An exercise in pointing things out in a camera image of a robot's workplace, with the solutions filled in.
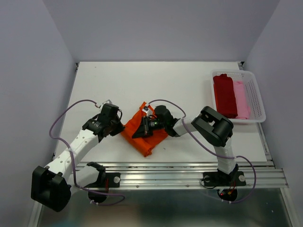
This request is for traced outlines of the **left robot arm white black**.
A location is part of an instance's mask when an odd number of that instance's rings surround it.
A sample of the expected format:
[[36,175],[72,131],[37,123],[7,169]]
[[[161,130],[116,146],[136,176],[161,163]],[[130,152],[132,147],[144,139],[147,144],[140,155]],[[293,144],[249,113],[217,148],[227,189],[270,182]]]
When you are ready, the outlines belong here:
[[122,111],[109,101],[100,106],[100,112],[90,118],[72,143],[58,137],[66,149],[46,166],[37,166],[32,173],[31,199],[60,212],[69,203],[71,196],[87,191],[95,196],[90,201],[103,206],[109,193],[110,180],[104,166],[89,162],[76,171],[81,160],[108,135],[115,136],[124,130],[121,123]]

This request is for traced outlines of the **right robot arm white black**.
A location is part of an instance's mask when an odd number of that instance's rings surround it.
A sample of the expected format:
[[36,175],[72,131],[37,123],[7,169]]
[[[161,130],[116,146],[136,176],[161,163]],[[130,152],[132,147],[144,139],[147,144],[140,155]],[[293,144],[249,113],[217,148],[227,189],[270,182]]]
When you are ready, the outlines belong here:
[[141,118],[137,130],[132,135],[133,139],[146,138],[153,135],[154,131],[164,130],[171,137],[181,137],[185,134],[192,135],[197,131],[211,144],[214,155],[218,160],[218,180],[222,184],[234,181],[238,165],[233,157],[231,137],[233,123],[225,116],[206,106],[194,118],[175,118],[164,105],[155,107],[154,114]]

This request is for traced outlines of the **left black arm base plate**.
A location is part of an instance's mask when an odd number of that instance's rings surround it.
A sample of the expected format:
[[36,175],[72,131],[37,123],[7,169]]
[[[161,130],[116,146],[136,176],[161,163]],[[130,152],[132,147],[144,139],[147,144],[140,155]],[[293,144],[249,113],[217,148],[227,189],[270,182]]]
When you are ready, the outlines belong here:
[[102,173],[99,174],[97,180],[87,185],[89,188],[119,188],[120,187],[121,174],[114,173]]

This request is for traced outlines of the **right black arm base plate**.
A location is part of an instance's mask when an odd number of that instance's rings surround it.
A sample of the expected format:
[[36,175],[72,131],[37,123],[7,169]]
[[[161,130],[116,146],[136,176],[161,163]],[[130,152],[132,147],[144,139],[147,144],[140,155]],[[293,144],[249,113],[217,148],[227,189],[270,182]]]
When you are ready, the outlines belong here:
[[242,171],[232,175],[219,172],[204,172],[202,183],[205,187],[229,187],[229,186],[246,186],[246,180]]

